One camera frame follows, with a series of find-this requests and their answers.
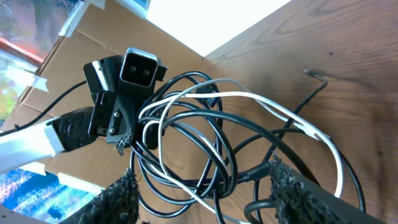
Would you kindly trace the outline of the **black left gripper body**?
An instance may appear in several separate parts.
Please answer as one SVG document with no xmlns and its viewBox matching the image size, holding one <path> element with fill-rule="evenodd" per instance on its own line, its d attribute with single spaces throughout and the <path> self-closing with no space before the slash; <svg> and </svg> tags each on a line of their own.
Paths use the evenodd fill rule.
<svg viewBox="0 0 398 224">
<path fill-rule="evenodd" d="M 136 132 L 136 119 L 138 109 L 144 99 L 141 95 L 118 95 L 111 112 L 106 142 L 116 145 L 118 136 L 122 134 L 134 134 Z"/>
</svg>

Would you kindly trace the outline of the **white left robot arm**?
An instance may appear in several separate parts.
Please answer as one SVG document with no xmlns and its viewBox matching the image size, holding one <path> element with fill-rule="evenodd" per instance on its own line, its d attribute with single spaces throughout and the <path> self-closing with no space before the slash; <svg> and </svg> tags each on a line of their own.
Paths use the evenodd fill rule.
<svg viewBox="0 0 398 224">
<path fill-rule="evenodd" d="M 137 113 L 167 67 L 151 54 L 128 52 L 87 63 L 85 84 L 94 105 L 57 118 L 37 119 L 1 134 L 1 172 L 74 151 L 100 136 L 120 154 L 137 132 Z"/>
</svg>

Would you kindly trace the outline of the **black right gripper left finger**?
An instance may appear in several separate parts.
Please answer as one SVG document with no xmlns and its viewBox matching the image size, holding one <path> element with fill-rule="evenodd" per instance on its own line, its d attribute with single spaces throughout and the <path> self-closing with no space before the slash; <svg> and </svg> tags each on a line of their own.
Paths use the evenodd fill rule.
<svg viewBox="0 0 398 224">
<path fill-rule="evenodd" d="M 102 190 L 61 224 L 133 224 L 139 218 L 139 189 L 135 173 L 124 175 Z"/>
</svg>

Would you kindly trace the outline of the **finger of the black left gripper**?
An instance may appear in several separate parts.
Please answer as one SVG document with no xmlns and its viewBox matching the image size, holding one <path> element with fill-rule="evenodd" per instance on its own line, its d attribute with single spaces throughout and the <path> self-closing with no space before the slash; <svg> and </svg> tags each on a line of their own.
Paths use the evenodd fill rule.
<svg viewBox="0 0 398 224">
<path fill-rule="evenodd" d="M 158 148 L 158 121 L 144 121 L 139 123 L 140 145 L 148 150 Z"/>
<path fill-rule="evenodd" d="M 132 140 L 133 140 L 132 134 L 122 134 L 118 136 L 115 148 L 120 156 L 124 155 L 125 148 L 131 147 Z"/>
</svg>

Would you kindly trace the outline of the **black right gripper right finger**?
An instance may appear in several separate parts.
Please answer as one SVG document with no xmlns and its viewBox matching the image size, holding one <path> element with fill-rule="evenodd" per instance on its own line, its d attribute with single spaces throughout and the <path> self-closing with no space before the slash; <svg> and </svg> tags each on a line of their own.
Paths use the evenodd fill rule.
<svg viewBox="0 0 398 224">
<path fill-rule="evenodd" d="M 271 191 L 279 223 L 382 223 L 381 220 L 336 198 L 284 164 L 277 156 L 269 164 Z"/>
</svg>

